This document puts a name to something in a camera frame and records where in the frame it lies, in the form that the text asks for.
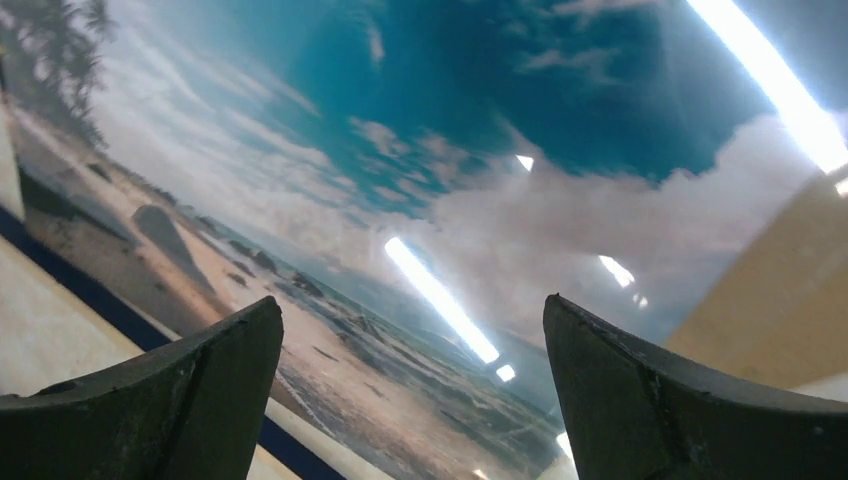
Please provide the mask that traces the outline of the brown cardboard backing board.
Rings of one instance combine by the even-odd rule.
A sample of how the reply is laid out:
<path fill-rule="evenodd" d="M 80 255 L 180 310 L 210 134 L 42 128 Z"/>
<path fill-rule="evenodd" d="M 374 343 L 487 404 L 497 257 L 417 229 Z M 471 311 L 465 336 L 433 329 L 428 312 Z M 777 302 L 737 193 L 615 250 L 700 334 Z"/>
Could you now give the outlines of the brown cardboard backing board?
<path fill-rule="evenodd" d="M 794 389 L 847 371 L 847 171 L 811 180 L 665 343 Z"/>

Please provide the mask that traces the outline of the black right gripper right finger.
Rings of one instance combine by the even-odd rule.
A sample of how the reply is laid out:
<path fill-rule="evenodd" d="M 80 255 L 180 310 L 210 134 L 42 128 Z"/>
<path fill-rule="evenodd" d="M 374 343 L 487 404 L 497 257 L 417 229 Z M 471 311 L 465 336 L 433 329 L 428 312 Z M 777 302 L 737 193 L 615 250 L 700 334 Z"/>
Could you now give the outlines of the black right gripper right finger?
<path fill-rule="evenodd" d="M 847 406 L 708 368 L 552 294 L 546 349 L 582 479 L 843 479 Z"/>

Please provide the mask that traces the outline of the beach landscape photo print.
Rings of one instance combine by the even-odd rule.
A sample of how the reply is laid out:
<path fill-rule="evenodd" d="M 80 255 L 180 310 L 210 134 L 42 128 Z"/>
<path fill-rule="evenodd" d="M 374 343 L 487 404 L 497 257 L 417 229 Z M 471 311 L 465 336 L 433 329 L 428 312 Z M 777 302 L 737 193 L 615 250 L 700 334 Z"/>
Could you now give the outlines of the beach landscape photo print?
<path fill-rule="evenodd" d="M 580 478 L 559 295 L 666 348 L 847 171 L 843 1 L 5 1 L 29 235 L 393 479 Z"/>

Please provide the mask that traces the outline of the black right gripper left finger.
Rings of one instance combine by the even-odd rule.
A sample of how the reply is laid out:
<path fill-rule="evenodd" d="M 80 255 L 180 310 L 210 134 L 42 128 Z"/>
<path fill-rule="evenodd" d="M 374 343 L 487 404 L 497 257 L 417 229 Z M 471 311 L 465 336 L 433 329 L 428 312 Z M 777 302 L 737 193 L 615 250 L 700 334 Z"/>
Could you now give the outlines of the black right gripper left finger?
<path fill-rule="evenodd" d="M 272 297 L 109 368 L 1 399 L 5 479 L 243 479 L 284 336 Z"/>

